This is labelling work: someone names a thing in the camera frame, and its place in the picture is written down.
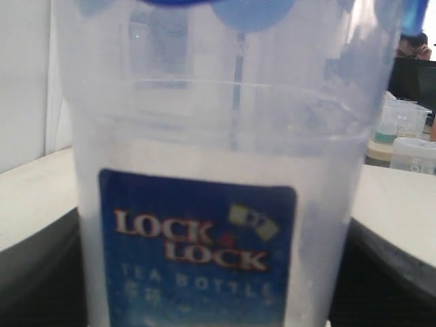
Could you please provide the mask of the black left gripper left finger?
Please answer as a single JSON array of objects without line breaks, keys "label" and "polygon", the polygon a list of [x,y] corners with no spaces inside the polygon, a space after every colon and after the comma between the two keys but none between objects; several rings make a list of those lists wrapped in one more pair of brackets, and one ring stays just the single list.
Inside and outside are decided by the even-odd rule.
[{"label": "black left gripper left finger", "polygon": [[87,326],[75,209],[1,251],[2,326]]}]

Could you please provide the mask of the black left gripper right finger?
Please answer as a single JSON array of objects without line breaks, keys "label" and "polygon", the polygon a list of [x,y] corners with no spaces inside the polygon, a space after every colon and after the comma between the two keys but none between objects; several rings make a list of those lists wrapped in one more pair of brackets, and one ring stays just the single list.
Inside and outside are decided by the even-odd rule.
[{"label": "black left gripper right finger", "polygon": [[331,326],[434,326],[435,265],[353,220],[328,319]]}]

